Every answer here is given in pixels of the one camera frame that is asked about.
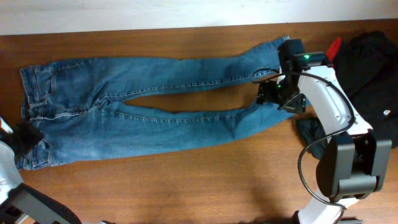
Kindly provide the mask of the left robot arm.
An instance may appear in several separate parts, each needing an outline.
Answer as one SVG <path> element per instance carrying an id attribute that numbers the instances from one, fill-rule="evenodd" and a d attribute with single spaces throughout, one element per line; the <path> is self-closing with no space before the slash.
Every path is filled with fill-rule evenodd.
<path id="1" fill-rule="evenodd" d="M 12 128 L 1 120 L 1 223 L 28 217 L 39 224 L 83 223 L 68 207 L 25 184 L 16 167 L 16 156 L 26 155 L 43 136 L 28 122 Z"/>

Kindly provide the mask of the blue denim jeans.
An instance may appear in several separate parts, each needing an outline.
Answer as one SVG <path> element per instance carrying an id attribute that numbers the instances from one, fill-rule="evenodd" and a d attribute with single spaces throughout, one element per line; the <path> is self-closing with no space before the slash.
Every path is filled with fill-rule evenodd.
<path id="1" fill-rule="evenodd" d="M 18 169 L 117 159 L 210 147 L 260 133 L 290 114 L 272 103 L 247 109 L 170 113 L 129 106 L 151 95 L 213 90 L 249 83 L 279 66 L 287 36 L 236 57 L 81 58 L 20 70 L 22 117 L 44 135 Z"/>

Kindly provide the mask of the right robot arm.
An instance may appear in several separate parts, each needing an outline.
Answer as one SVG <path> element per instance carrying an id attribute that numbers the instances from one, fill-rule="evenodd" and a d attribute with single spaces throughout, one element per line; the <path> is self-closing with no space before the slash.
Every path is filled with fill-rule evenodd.
<path id="1" fill-rule="evenodd" d="M 279 110 L 296 114 L 304 113 L 310 102 L 328 142 L 316 168 L 316 192 L 307 185 L 301 168 L 303 156 L 318 141 L 298 157 L 300 180 L 312 197 L 294 213 L 292 223 L 344 223 L 348 207 L 382 189 L 392 142 L 379 138 L 356 111 L 325 53 L 306 53 L 299 39 L 286 40 L 277 52 L 280 67 L 257 82 L 256 102 L 274 103 Z"/>

